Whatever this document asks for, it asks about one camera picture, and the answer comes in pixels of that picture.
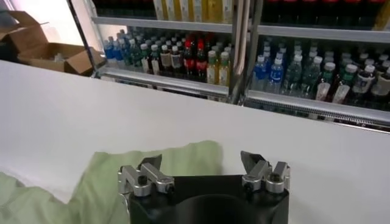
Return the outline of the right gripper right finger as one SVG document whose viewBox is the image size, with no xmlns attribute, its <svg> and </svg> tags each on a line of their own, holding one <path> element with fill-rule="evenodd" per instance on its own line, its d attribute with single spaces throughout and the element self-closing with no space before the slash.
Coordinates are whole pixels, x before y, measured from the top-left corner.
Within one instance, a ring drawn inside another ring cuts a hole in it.
<svg viewBox="0 0 390 224">
<path fill-rule="evenodd" d="M 241 161 L 246 174 L 242 176 L 242 186 L 250 194 L 266 190 L 281 194 L 290 189 L 291 168 L 288 163 L 278 161 L 273 167 L 260 154 L 241 151 Z"/>
</svg>

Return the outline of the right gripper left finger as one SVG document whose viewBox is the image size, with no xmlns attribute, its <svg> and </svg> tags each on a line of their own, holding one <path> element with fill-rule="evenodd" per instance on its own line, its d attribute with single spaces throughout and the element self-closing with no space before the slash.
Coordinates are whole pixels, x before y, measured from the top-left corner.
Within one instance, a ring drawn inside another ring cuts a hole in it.
<svg viewBox="0 0 390 224">
<path fill-rule="evenodd" d="M 172 194 L 175 190 L 174 177 L 160 171 L 161 162 L 162 155 L 157 155 L 144 158 L 137 167 L 121 166 L 118 170 L 119 194 L 147 197 L 153 187 L 159 193 Z"/>
</svg>

